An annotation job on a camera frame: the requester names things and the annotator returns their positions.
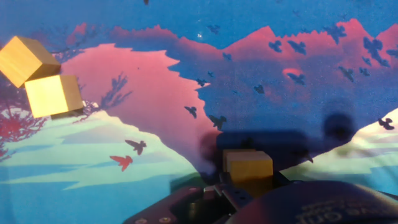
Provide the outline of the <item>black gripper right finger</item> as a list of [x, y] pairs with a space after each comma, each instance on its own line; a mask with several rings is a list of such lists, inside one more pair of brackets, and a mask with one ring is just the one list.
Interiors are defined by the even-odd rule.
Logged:
[[291, 183], [292, 182], [279, 171], [274, 171], [272, 176], [272, 185], [274, 189], [289, 185]]

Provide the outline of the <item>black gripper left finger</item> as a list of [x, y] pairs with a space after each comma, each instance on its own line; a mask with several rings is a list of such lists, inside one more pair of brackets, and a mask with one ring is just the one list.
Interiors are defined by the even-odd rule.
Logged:
[[124, 224], [217, 224], [251, 202], [251, 196], [236, 188], [230, 173], [220, 174], [220, 183], [208, 187], [183, 187]]

